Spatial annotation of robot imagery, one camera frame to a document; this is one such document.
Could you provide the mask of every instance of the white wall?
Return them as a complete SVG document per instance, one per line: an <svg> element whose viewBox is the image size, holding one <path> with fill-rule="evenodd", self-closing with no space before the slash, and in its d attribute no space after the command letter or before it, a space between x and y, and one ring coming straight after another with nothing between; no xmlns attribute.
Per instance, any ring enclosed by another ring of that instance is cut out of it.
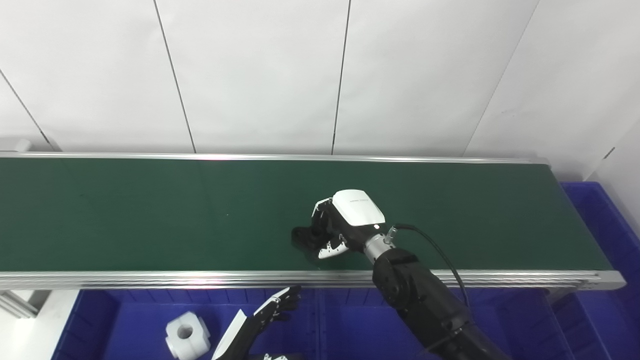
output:
<svg viewBox="0 0 640 360"><path fill-rule="evenodd" d="M640 119L640 2L540 1L466 156L584 179Z"/></svg>
<svg viewBox="0 0 640 360"><path fill-rule="evenodd" d="M636 234L640 234L640 121L589 176L605 188Z"/></svg>
<svg viewBox="0 0 640 360"><path fill-rule="evenodd" d="M583 179L640 119L637 19L636 0L8 0L0 70L31 116L0 79L0 136L544 157Z"/></svg>

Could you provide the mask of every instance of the blue storage bin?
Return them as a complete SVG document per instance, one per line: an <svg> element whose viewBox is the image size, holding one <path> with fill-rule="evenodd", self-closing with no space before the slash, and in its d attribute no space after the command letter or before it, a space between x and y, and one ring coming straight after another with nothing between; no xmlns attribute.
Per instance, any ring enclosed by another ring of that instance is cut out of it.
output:
<svg viewBox="0 0 640 360"><path fill-rule="evenodd" d="M83 290L54 360L171 360L166 324L186 311L204 319L215 344L238 309L252 313L277 289ZM272 323L250 354L309 360L436 359L425 353L377 289L304 289L291 321ZM570 360L543 290L469 289L478 326L523 360Z"/></svg>
<svg viewBox="0 0 640 360"><path fill-rule="evenodd" d="M594 182L562 183L602 251L627 281L611 291L640 332L640 241L602 186Z"/></svg>
<svg viewBox="0 0 640 360"><path fill-rule="evenodd" d="M627 281L613 291L582 291L553 309L576 360L640 359L640 241L602 186L562 183L600 248Z"/></svg>

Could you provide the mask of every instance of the robotic hand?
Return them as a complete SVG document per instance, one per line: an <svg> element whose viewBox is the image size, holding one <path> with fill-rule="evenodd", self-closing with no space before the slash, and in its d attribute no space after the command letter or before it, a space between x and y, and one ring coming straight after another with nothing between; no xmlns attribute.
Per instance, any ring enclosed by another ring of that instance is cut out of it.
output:
<svg viewBox="0 0 640 360"><path fill-rule="evenodd" d="M468 308L416 255L394 246L385 216L361 190L341 190L319 201L310 227L291 237L317 259L353 250L373 264L373 283L413 335L446 360L508 360L473 323Z"/></svg>
<svg viewBox="0 0 640 360"><path fill-rule="evenodd" d="M238 310L236 317L225 331L212 360L244 359L256 337L273 321L288 320L289 314L283 311L295 310L300 299L300 286L292 286L275 293L247 317Z"/></svg>

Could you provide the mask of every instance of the white robotic hand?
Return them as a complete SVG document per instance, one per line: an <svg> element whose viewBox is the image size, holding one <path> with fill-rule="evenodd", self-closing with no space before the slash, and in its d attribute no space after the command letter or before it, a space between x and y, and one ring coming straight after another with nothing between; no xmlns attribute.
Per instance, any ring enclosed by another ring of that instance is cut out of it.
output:
<svg viewBox="0 0 640 360"><path fill-rule="evenodd" d="M326 259L355 250L363 252L365 242L382 234L385 216L362 190L341 190L320 200L311 214L310 227L296 227L293 242Z"/></svg>

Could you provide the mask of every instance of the white plastic part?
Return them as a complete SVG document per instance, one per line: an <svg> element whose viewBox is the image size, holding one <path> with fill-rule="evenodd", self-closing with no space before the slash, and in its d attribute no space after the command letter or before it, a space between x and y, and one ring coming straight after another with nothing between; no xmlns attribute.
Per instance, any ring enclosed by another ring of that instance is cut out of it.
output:
<svg viewBox="0 0 640 360"><path fill-rule="evenodd" d="M332 204L351 226L382 224L385 216L362 190L340 190L335 193Z"/></svg>
<svg viewBox="0 0 640 360"><path fill-rule="evenodd" d="M166 335L171 355L179 360L195 360L211 348L209 330L191 311L166 324Z"/></svg>
<svg viewBox="0 0 640 360"><path fill-rule="evenodd" d="M213 352L213 357L211 358L212 360L217 360L217 358L221 357L222 354L227 351L245 321L246 315L241 309L238 310L238 312L236 313L236 317L234 317L234 319L231 321L231 324L229 325L229 327L227 327L227 330L222 336L222 339L220 339L220 342L216 347L216 351Z"/></svg>
<svg viewBox="0 0 640 360"><path fill-rule="evenodd" d="M344 241L334 249L331 248L331 242L328 242L326 243L326 247L324 249L320 249L320 251L318 252L318 259L326 259L332 256L340 255L347 250L349 250L349 248L347 247L347 244L344 243Z"/></svg>

